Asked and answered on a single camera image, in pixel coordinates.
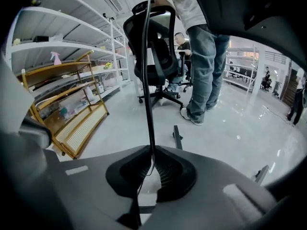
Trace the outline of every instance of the wooden shelf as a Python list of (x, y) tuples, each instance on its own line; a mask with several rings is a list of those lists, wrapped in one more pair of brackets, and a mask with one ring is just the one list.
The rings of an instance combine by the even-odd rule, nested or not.
[(91, 108), (88, 106), (58, 130), (56, 138), (77, 158), (95, 128), (106, 116), (107, 109), (103, 103), (92, 105)]
[(66, 91), (64, 91), (63, 93), (58, 94), (58, 95), (52, 97), (51, 99), (49, 99), (49, 100), (47, 100), (47, 101), (41, 103), (41, 104), (37, 107), (37, 109), (38, 109), (38, 111), (40, 111), (40, 110), (42, 110), (43, 108), (45, 108), (46, 106), (52, 104), (53, 102), (62, 100), (63, 98), (66, 98), (67, 95), (76, 93), (76, 92), (78, 92), (78, 91), (84, 89), (84, 88), (87, 87), (88, 85), (93, 84), (93, 83), (94, 83), (94, 81), (86, 82), (86, 83), (80, 84), (80, 85), (78, 85), (78, 86), (76, 86), (76, 87), (74, 87), (74, 88), (71, 88), (71, 89), (69, 89), (69, 90), (66, 90)]
[[(89, 65), (90, 63), (91, 63), (90, 61), (77, 61), (77, 62), (63, 63), (60, 65), (52, 65), (26, 72), (25, 76), (27, 77), (28, 86), (31, 87), (33, 85), (47, 81), (49, 79), (77, 72), (81, 70), (83, 67)], [(20, 81), (22, 80), (21, 75), (18, 76), (18, 79)]]

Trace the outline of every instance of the person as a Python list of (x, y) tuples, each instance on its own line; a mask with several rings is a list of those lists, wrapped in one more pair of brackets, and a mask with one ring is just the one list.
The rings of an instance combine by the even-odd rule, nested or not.
[(303, 112), (303, 91), (306, 83), (306, 73), (303, 69), (299, 68), (296, 74), (296, 82), (297, 82), (297, 88), (296, 93), (294, 97), (294, 101), (292, 104), (292, 107), (290, 109), (290, 112), (287, 115), (287, 120), (291, 122), (291, 118), (296, 111), (296, 116), (293, 121), (293, 125), (296, 125), (302, 115)]
[(264, 78), (267, 78), (269, 79), (270, 78), (270, 70), (269, 70), (269, 67), (266, 67), (265, 68), (265, 71), (264, 71)]
[[(176, 33), (175, 34), (175, 41), (176, 41), (176, 43), (179, 44), (177, 50), (184, 50), (185, 51), (185, 61), (186, 62), (185, 62), (185, 66), (184, 66), (184, 72), (186, 74), (186, 72), (188, 71), (188, 69), (190, 67), (189, 61), (190, 61), (190, 57), (191, 57), (191, 46), (190, 46), (189, 41), (184, 38), (183, 33)], [(178, 59), (178, 62), (179, 62), (179, 67), (181, 68), (181, 59)], [(176, 92), (177, 86), (180, 82), (183, 81), (184, 75), (170, 79), (169, 84), (168, 84), (167, 88), (165, 89), (165, 91)]]
[[(168, 0), (154, 0), (155, 6), (173, 6)], [(192, 51), (192, 97), (181, 116), (201, 126), (205, 111), (216, 104), (223, 80), (229, 36), (210, 31), (196, 0), (172, 0), (189, 35)]]

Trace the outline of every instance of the white shirt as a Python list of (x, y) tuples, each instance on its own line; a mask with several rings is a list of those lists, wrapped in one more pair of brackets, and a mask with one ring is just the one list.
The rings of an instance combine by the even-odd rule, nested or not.
[(185, 30), (206, 24), (206, 19), (196, 0), (172, 0)]
[(300, 90), (300, 89), (302, 89), (303, 88), (303, 83), (302, 83), (302, 81), (305, 81), (304, 79), (303, 79), (303, 77), (304, 77), (304, 70), (303, 69), (301, 69), (300, 67), (298, 68), (298, 71), (297, 71), (297, 74), (296, 74), (296, 77), (297, 78), (300, 78), (300, 80), (298, 81), (298, 84), (297, 84), (297, 90)]

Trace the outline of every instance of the sneaker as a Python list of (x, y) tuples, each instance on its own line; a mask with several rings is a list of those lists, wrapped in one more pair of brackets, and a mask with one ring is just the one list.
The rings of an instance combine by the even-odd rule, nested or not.
[(191, 120), (188, 116), (188, 113), (187, 113), (187, 109), (185, 107), (183, 107), (181, 110), (180, 110), (180, 114), (181, 116), (186, 119), (186, 120), (190, 120), (193, 124), (197, 125), (197, 126), (202, 126), (203, 123), (201, 122), (195, 122), (193, 120)]
[(163, 91), (165, 91), (165, 92), (173, 92), (172, 90), (168, 90), (167, 87), (165, 87), (165, 89)]

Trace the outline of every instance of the blue jeans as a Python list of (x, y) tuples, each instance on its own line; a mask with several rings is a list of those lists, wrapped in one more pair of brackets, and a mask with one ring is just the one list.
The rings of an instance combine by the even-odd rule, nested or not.
[(193, 91), (187, 106), (188, 117), (203, 123), (205, 111), (217, 104), (226, 64), (229, 36), (212, 33), (207, 24), (187, 30), (192, 49)]
[[(177, 60), (178, 60), (178, 64), (179, 64), (180, 72), (181, 72), (181, 59), (177, 59)], [(188, 71), (188, 67), (187, 67), (187, 65), (184, 65), (183, 76), (174, 77), (173, 79), (169, 80), (167, 90), (172, 91), (172, 92), (176, 92), (178, 84), (183, 81), (184, 75), (186, 74), (187, 71)]]

